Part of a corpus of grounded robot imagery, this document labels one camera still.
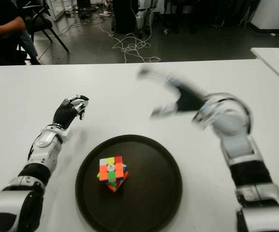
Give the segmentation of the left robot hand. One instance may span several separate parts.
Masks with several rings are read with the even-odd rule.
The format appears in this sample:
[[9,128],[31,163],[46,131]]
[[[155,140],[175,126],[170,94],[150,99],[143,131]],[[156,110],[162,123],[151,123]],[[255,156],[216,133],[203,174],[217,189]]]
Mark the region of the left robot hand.
[[66,130],[77,116],[82,120],[88,101],[89,98],[84,95],[64,99],[54,114],[53,124],[58,124]]

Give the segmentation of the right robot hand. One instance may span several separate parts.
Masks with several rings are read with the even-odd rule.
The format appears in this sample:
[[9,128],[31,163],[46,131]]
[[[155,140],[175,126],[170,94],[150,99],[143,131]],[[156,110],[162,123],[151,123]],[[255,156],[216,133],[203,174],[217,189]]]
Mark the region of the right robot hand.
[[206,95],[197,87],[189,85],[175,72],[144,66],[138,72],[139,79],[154,79],[175,90],[179,97],[176,102],[153,109],[152,117],[166,117],[177,113],[199,111],[206,102]]

